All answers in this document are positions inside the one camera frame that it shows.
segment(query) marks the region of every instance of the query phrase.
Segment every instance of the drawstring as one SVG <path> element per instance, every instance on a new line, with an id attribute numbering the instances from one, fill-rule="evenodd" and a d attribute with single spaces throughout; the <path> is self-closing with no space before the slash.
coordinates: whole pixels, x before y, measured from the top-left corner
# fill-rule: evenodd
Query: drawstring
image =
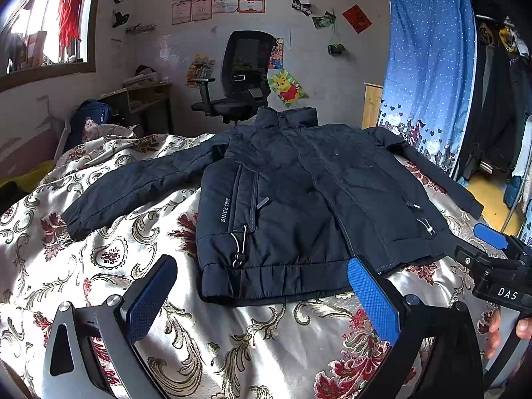
<path id="1" fill-rule="evenodd" d="M 423 221 L 420 221 L 419 219 L 416 219 L 419 223 L 421 223 L 426 229 L 427 229 L 427 232 L 430 234 L 430 235 L 434 235 L 435 232 L 434 232 L 434 228 L 432 226 L 430 226 L 430 223 L 427 219 L 424 219 L 425 222 L 427 222 L 427 224 L 425 225 L 425 222 Z"/>
<path id="2" fill-rule="evenodd" d="M 244 249 L 246 248 L 246 232 L 247 232 L 247 225 L 242 225 L 242 228 L 244 228 L 244 238 L 242 239 L 242 251 L 240 251 L 240 243 L 238 242 L 238 238 L 236 238 L 236 235 L 232 232 L 231 235 L 235 239 L 236 243 L 236 254 L 235 254 L 235 260 L 233 261 L 232 266 L 235 269 L 239 269 L 244 265 L 244 261 L 246 260 L 246 255 L 244 252 Z"/>

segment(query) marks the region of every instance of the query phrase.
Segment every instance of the window frame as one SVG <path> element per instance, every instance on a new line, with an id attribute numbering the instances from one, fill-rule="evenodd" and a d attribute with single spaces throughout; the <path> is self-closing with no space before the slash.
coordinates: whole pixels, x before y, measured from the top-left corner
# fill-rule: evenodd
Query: window frame
<path id="1" fill-rule="evenodd" d="M 50 66 L 41 66 L 17 70 L 0 77 L 0 92 L 10 90 L 14 87 L 28 84 L 30 82 L 42 81 L 58 76 L 73 75 L 77 73 L 91 73 L 96 71 L 96 16 L 98 12 L 98 1 L 90 1 L 89 20 L 87 27 L 87 62 L 85 63 L 61 63 Z"/>

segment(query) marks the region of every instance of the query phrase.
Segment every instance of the bed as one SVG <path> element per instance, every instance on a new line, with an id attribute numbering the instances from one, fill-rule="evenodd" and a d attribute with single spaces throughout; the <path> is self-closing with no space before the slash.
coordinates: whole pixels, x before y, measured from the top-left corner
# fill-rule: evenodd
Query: bed
<path id="1" fill-rule="evenodd" d="M 177 281 L 137 348 L 172 397 L 349 399 L 384 360 L 388 343 L 379 340 L 351 292 L 236 309 L 201 301 L 195 245 L 199 187 L 178 190 L 119 217 L 84 241 L 70 239 L 61 213 L 98 178 L 210 136 L 136 139 L 124 127 L 93 125 L 84 144 L 62 155 L 41 184 L 0 217 L 0 358 L 34 395 L 41 396 L 44 352 L 58 305 L 64 300 L 75 307 L 98 305 L 111 294 L 123 294 L 162 254 L 176 259 Z M 416 166 L 401 161 L 456 235 L 501 256 L 473 236 L 475 219 Z M 406 266 L 390 279 L 401 293 L 417 294 L 426 304 L 466 302 L 482 349 L 495 307 L 472 296 L 465 268 L 447 257 Z M 102 342 L 94 339 L 93 344 L 115 395 L 127 397 Z M 413 389 L 430 344 L 424 342 L 401 397 Z"/>

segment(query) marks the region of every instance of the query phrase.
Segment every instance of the winnie the pooh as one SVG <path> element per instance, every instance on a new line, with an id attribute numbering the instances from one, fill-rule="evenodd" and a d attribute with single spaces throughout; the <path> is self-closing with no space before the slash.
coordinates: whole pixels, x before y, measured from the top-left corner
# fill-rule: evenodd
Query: winnie the pooh
<path id="1" fill-rule="evenodd" d="M 294 103 L 301 97 L 299 89 L 297 88 L 298 86 L 288 81 L 286 78 L 286 73 L 280 73 L 277 78 L 274 78 L 274 81 L 277 86 L 277 90 L 279 90 L 279 95 L 286 102 Z"/>

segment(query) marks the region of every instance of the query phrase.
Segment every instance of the chair backrest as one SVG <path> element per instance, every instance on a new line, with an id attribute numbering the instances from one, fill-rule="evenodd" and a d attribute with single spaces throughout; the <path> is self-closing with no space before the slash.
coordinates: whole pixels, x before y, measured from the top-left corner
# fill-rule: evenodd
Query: chair backrest
<path id="1" fill-rule="evenodd" d="M 229 37 L 221 80 L 226 97 L 249 97 L 249 89 L 261 89 L 264 100 L 271 93 L 268 66 L 275 38 L 262 31 L 234 31 Z"/>

